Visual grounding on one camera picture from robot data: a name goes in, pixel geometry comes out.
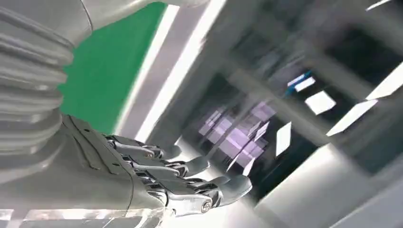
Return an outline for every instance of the green wall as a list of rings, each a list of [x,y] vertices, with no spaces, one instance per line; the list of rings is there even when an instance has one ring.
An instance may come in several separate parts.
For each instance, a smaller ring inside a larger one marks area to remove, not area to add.
[[[112,133],[166,5],[153,3],[84,41],[66,67],[62,112]]]

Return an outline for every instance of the robotic arm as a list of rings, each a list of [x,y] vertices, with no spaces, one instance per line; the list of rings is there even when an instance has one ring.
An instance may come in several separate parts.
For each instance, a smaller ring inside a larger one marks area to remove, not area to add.
[[[205,213],[251,189],[243,176],[189,179],[208,168],[205,159],[168,162],[174,156],[157,146],[103,136],[60,113],[57,86],[73,49],[151,2],[0,2],[0,228],[155,227],[166,211]]]

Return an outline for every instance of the white surface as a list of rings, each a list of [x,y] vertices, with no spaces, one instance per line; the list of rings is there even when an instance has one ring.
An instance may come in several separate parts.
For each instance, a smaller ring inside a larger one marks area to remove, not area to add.
[[[375,194],[377,187],[329,144],[312,154],[255,210],[270,224],[275,221],[267,211],[283,221],[283,227],[324,228]]]
[[[340,133],[347,129],[351,124],[358,120],[362,115],[364,115],[369,109],[371,109],[378,100],[371,100],[356,104],[336,125],[330,129],[326,134],[327,136],[332,136],[334,134]]]
[[[336,102],[325,91],[309,97],[305,100],[305,103],[316,115],[330,110],[336,105]]]

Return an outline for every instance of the ceiling light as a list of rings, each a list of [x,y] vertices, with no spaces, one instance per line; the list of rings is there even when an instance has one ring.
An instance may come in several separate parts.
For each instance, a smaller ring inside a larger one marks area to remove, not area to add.
[[[379,2],[377,2],[377,3],[373,4],[373,5],[371,5],[370,7],[368,7],[368,8],[366,9],[366,11],[370,11],[370,10],[372,10],[373,8],[378,7],[378,6],[382,5],[382,4],[385,4],[385,3],[389,2],[389,1],[390,1],[390,0],[382,0],[382,1],[379,1]]]
[[[389,96],[403,85],[403,63],[394,69],[366,98],[367,100]]]
[[[313,77],[307,78],[306,80],[304,80],[303,82],[299,83],[298,85],[295,86],[295,90],[297,92],[310,87],[311,85],[313,85],[315,83],[315,79]]]
[[[336,105],[336,102],[325,91],[311,96],[305,100],[305,103],[316,115],[330,110]]]
[[[330,129],[326,135],[332,136],[344,131],[347,129],[347,127],[364,115],[369,109],[371,109],[377,102],[378,100],[371,100],[356,104],[345,116],[343,116],[339,122],[336,123],[332,129]]]
[[[276,157],[283,153],[291,144],[291,122],[277,131]]]

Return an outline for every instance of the screw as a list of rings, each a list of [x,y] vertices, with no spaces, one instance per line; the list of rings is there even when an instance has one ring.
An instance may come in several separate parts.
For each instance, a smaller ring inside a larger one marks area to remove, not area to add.
[[[210,209],[211,209],[211,202],[210,201],[204,202],[203,205],[201,206],[201,212],[202,213],[206,213]]]

